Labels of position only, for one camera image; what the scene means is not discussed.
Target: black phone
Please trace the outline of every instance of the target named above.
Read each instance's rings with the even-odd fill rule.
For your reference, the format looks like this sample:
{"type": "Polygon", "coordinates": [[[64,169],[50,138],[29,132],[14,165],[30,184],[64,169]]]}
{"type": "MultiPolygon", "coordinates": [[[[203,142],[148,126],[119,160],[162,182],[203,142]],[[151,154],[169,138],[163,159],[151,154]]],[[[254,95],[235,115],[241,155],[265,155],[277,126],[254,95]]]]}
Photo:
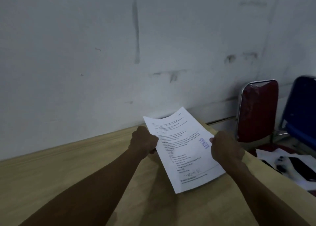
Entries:
{"type": "Polygon", "coordinates": [[[307,181],[316,182],[316,173],[299,158],[289,157],[294,169],[307,181]]]}

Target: white wall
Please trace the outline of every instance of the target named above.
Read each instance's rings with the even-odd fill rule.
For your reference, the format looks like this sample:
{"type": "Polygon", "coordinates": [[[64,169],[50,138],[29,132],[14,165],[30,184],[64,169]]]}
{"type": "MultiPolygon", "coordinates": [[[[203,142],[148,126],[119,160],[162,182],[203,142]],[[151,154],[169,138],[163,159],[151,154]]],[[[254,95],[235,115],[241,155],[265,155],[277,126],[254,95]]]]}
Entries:
{"type": "Polygon", "coordinates": [[[0,159],[316,74],[314,0],[0,0],[0,159]],[[140,62],[137,61],[136,16],[140,62]],[[235,55],[228,62],[226,57],[235,55]]]}

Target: wooden table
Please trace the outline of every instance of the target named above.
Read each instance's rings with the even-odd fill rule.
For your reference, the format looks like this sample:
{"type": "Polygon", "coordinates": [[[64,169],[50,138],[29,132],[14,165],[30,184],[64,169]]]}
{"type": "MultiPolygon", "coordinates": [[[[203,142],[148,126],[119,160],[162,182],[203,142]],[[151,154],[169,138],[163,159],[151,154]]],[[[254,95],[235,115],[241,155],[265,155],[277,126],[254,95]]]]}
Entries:
{"type": "MultiPolygon", "coordinates": [[[[134,130],[131,127],[0,162],[0,225],[18,225],[54,196],[110,163],[125,151],[134,130]]],[[[243,161],[263,184],[316,225],[315,197],[249,153],[243,161]]],[[[140,163],[107,225],[249,226],[257,222],[227,174],[176,195],[155,153],[140,163]]]]}

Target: hand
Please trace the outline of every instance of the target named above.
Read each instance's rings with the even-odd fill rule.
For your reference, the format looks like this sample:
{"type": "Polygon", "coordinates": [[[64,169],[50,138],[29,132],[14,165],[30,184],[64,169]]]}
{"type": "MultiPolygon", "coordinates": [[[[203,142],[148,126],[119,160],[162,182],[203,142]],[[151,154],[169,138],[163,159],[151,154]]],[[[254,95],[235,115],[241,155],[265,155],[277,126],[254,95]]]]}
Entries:
{"type": "Polygon", "coordinates": [[[149,153],[153,154],[159,138],[149,133],[146,127],[139,126],[132,133],[131,144],[128,148],[135,149],[145,158],[149,153]]]}
{"type": "Polygon", "coordinates": [[[241,162],[245,154],[244,149],[227,132],[219,131],[214,138],[210,138],[212,157],[224,168],[225,171],[235,167],[241,162]]]}

